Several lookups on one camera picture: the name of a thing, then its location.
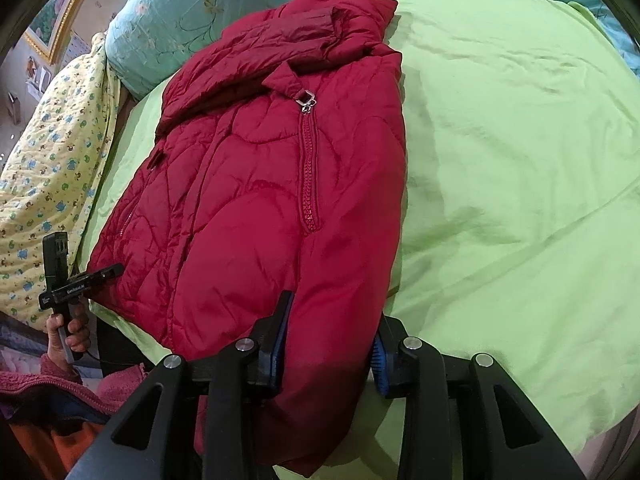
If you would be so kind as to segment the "pink fleece sleeve forearm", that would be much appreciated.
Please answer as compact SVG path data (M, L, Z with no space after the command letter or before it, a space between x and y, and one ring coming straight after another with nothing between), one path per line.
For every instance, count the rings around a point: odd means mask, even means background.
M130 366L101 379L92 391L76 370L63 372L46 354L40 358L39 374L1 373L1 415L54 422L79 418L104 424L134 393L148 373L142 364Z

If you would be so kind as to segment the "person's left hand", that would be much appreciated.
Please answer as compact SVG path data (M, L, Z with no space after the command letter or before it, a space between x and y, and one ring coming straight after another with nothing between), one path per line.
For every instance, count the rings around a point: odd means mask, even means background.
M72 304L70 310L73 318L68 324L62 314L51 314L47 319L47 356L63 372L74 374L73 365L66 360L65 350L86 353L91 346L91 334L86 304Z

